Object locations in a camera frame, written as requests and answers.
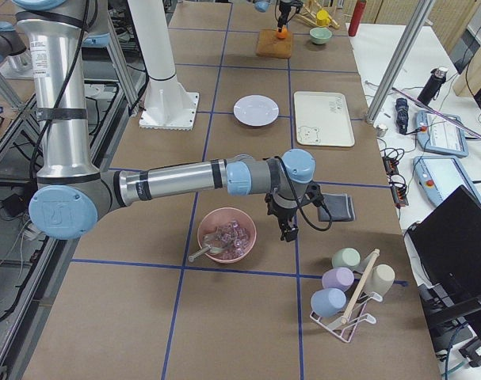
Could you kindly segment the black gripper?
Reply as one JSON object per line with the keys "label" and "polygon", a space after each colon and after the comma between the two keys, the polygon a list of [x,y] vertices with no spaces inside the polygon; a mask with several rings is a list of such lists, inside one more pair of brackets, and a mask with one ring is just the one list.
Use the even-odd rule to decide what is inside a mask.
{"label": "black gripper", "polygon": [[299,228],[294,222],[297,206],[294,200],[285,199],[279,194],[266,194],[267,215],[277,219],[281,231],[281,241],[291,242],[298,237]]}
{"label": "black gripper", "polygon": [[279,0],[278,1],[279,17],[277,19],[277,31],[282,32],[283,18],[288,18],[292,10],[292,0]]}

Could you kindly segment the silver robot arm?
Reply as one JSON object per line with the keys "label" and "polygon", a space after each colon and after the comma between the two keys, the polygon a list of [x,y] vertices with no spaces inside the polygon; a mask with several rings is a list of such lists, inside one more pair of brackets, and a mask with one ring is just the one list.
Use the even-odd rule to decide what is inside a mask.
{"label": "silver robot arm", "polygon": [[290,0],[253,0],[252,3],[254,4],[254,8],[260,13],[266,12],[271,4],[274,5],[278,32],[282,32],[283,28],[287,25],[292,9],[300,9],[300,3],[298,1],[294,2]]}
{"label": "silver robot arm", "polygon": [[44,158],[29,203],[30,218],[41,231],[75,239],[134,202],[224,188],[236,196],[262,194],[282,239],[296,238],[291,224],[296,212],[321,203],[313,180],[315,159],[307,151],[293,149],[262,161],[241,154],[140,172],[102,172],[90,156],[81,47],[89,37],[109,42],[107,3],[19,1],[16,7],[17,23],[30,43]]}

